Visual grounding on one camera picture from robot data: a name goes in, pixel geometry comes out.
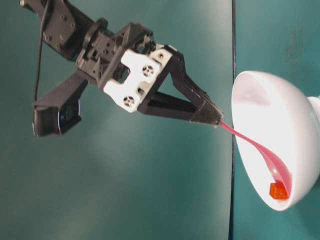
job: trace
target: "orange cube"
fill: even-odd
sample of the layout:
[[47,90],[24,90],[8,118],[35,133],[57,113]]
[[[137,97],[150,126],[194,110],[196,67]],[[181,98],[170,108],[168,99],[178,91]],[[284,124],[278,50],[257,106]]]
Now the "orange cube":
[[284,184],[280,181],[270,184],[269,194],[276,200],[286,200],[289,198]]

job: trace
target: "green surface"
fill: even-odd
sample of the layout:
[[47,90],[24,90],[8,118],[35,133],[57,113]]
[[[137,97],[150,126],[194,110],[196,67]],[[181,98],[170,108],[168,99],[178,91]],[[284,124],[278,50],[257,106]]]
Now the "green surface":
[[[188,75],[231,122],[232,13],[221,0],[72,0],[111,31],[140,22],[178,48]],[[129,114],[88,86],[82,122],[36,138],[32,99],[39,19],[0,7],[0,239],[227,239],[232,137],[206,125]],[[75,64],[43,49],[39,95]],[[162,88],[174,94],[171,82]]]
[[[306,96],[318,96],[319,9],[316,0],[237,0],[237,73],[270,72],[287,79]],[[236,152],[233,239],[319,240],[319,200],[318,180],[294,207],[284,212],[272,210],[256,194]]]

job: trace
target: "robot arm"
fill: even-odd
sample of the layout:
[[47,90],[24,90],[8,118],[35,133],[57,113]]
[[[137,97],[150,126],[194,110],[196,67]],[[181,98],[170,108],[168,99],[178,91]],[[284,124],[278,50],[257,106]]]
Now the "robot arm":
[[[40,18],[46,0],[20,0]],[[80,121],[79,98],[87,83],[108,94],[129,113],[217,126],[222,110],[187,75],[183,55],[153,40],[153,32],[129,23],[117,33],[101,18],[93,22],[67,0],[52,0],[44,42],[76,62],[76,72],[33,104],[36,136],[62,135]],[[170,74],[189,101],[159,92]]]

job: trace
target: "white mounting plate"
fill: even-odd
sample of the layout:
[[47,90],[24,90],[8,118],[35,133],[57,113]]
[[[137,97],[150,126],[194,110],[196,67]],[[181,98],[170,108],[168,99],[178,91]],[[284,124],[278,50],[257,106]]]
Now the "white mounting plate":
[[171,56],[164,48],[153,51],[149,56],[126,50],[121,63],[129,68],[129,75],[123,83],[111,78],[103,91],[129,113],[137,111]]

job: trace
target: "white bowl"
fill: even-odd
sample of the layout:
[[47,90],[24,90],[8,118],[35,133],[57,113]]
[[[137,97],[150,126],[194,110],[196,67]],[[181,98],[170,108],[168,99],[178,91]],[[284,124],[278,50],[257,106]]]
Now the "white bowl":
[[258,71],[240,73],[232,88],[232,119],[236,131],[273,151],[292,177],[289,199],[269,195],[274,179],[259,153],[236,137],[244,168],[250,181],[271,208],[283,211],[315,184],[320,174],[320,100],[306,98],[288,81]]

